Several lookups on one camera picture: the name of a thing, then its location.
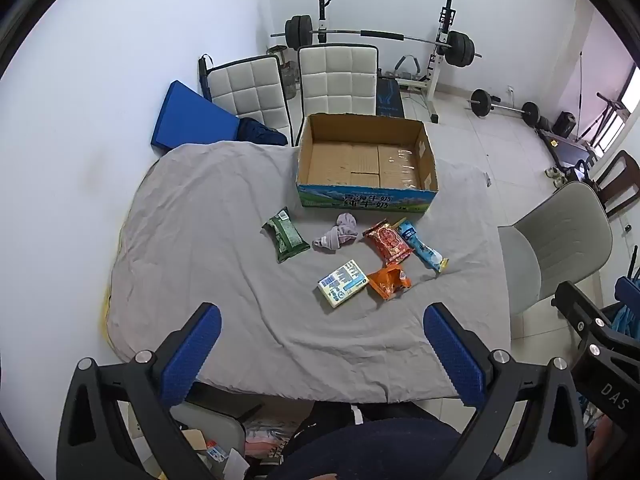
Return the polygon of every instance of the barbell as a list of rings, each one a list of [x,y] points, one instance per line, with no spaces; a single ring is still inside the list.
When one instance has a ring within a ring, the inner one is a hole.
[[[471,94],[471,99],[469,99],[468,102],[471,104],[471,110],[478,117],[485,117],[494,108],[501,108],[503,110],[520,113],[522,115],[522,120],[531,128],[535,128],[540,120],[540,108],[538,108],[537,104],[527,101],[522,105],[521,110],[518,108],[497,105],[492,101],[489,92],[482,90],[481,88],[475,90]]]
[[[284,26],[284,33],[271,34],[272,38],[285,37],[287,46],[294,50],[301,46],[311,45],[314,42],[314,34],[357,34],[363,38],[385,38],[386,40],[411,40],[429,43],[446,49],[444,57],[447,63],[453,66],[468,66],[475,57],[482,57],[476,54],[474,42],[468,35],[452,30],[447,35],[447,43],[441,41],[424,40],[423,38],[413,38],[395,32],[382,32],[380,30],[313,30],[311,16],[293,16],[287,20]]]

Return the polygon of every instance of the white cushioned chair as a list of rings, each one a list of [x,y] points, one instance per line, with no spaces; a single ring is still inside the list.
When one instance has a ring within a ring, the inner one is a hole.
[[[298,50],[302,117],[311,114],[376,114],[378,49],[326,43]]]
[[[613,245],[611,227],[589,186],[570,182],[514,225],[498,227],[510,313],[548,298],[565,280],[599,270]]]
[[[291,140],[293,131],[277,56],[240,59],[213,67],[207,82],[214,104],[240,118],[251,117]]]

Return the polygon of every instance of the open cardboard box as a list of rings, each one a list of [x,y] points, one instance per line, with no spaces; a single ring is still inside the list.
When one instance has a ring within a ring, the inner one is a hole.
[[[296,185],[308,207],[425,212],[438,192],[420,121],[354,114],[305,119]]]

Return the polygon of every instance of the barcode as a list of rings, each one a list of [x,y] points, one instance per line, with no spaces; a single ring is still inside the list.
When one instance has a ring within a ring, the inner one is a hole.
[[[335,281],[335,278],[334,278],[334,276],[331,274],[331,275],[327,276],[324,280],[322,280],[322,281],[320,282],[320,285],[322,285],[322,286],[327,286],[327,285],[329,285],[330,283],[333,283],[334,281]]]

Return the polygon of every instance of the red snack package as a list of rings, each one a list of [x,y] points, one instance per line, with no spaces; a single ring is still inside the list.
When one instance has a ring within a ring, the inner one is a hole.
[[[398,231],[393,229],[386,220],[374,225],[371,229],[363,231],[362,235],[373,240],[382,256],[385,267],[389,264],[401,262],[414,252],[398,234]]]
[[[411,287],[411,280],[399,264],[382,267],[378,272],[368,274],[367,278],[373,290],[385,300],[388,300],[399,289]]]

